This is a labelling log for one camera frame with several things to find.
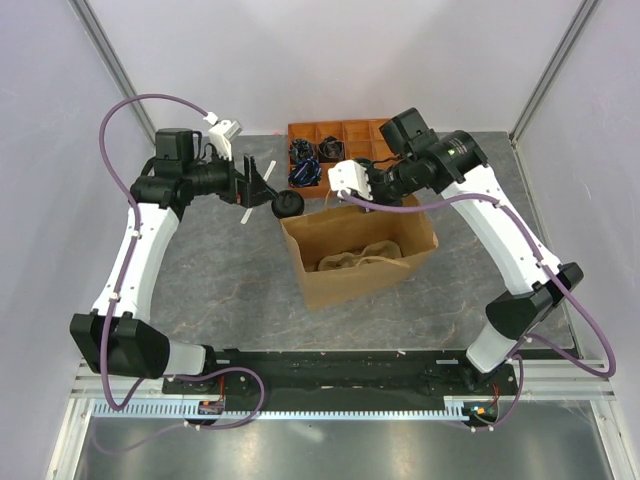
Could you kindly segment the white straw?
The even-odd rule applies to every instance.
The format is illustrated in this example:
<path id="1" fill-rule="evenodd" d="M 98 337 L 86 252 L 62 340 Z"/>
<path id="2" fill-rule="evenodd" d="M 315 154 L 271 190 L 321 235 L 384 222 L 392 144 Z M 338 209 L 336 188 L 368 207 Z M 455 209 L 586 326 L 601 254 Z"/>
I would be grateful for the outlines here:
<path id="1" fill-rule="evenodd" d="M 263 205 L 277 197 L 277 192 L 268 184 L 267 180 L 258 172 L 255 158 L 244 156 L 244 173 L 238 179 L 239 204 L 246 209 L 240 220 L 245 225 L 254 208 Z"/>

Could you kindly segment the black cup lid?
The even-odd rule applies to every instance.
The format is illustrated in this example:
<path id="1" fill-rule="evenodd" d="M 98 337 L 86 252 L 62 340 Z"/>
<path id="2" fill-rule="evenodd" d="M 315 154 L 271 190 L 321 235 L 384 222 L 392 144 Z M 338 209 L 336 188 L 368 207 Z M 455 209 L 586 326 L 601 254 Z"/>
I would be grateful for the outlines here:
<path id="1" fill-rule="evenodd" d="M 293 190 L 282 190 L 271 202 L 271 210 L 278 219 L 300 216 L 304 213 L 304 198 Z"/>

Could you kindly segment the cardboard cup carrier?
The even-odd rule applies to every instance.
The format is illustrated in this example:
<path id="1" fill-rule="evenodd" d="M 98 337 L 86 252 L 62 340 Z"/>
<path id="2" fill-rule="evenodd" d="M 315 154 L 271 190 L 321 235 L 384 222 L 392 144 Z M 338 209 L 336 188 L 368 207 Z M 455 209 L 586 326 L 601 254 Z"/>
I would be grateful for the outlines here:
<path id="1" fill-rule="evenodd" d="M 329 255 L 318 263 L 318 271 L 356 268 L 363 265 L 384 263 L 402 268 L 409 264 L 404 260 L 400 246 L 391 240 L 369 244 L 361 249 Z"/>

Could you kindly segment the brown paper bag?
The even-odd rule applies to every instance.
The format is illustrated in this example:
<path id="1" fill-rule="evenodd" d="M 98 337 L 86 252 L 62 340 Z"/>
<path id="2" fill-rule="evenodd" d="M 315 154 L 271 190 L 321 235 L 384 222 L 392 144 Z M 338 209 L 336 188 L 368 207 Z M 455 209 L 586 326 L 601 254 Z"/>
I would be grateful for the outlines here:
<path id="1" fill-rule="evenodd" d="M 393 286 L 438 248 L 423 212 L 364 212 L 355 205 L 281 221 L 306 306 L 317 310 Z"/>

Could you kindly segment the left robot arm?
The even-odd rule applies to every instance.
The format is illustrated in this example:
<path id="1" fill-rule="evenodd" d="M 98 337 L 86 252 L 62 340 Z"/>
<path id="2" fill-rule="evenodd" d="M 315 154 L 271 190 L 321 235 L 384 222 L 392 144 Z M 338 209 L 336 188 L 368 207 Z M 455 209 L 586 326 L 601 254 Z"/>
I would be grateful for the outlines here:
<path id="1" fill-rule="evenodd" d="M 134 201 L 116 261 L 104 289 L 87 313 L 72 317 L 70 333 L 90 369 L 143 379 L 184 375 L 198 393 L 219 382 L 219 369 L 202 345 L 170 340 L 150 326 L 152 294 L 169 242 L 197 196 L 216 195 L 246 209 L 274 203 L 279 194 L 247 156 L 238 171 L 232 139 L 238 123 L 224 120 L 208 131 L 209 162 L 196 155 L 190 129 L 161 129 L 156 154 L 129 191 Z"/>

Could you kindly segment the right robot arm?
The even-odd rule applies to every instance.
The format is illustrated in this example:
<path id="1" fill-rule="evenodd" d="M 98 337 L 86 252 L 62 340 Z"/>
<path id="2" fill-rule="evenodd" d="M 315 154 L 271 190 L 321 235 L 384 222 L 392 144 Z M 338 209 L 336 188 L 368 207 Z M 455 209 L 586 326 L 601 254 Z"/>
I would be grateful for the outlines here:
<path id="1" fill-rule="evenodd" d="M 563 302 L 584 273 L 574 262 L 561 262 L 532 233 L 471 134 L 456 130 L 440 137 L 415 108 L 386 121 L 379 131 L 397 161 L 386 170 L 368 168 L 374 201 L 397 206 L 421 189 L 452 201 L 504 280 L 505 292 L 486 306 L 488 322 L 457 371 L 465 391 L 481 393 L 518 340 Z"/>

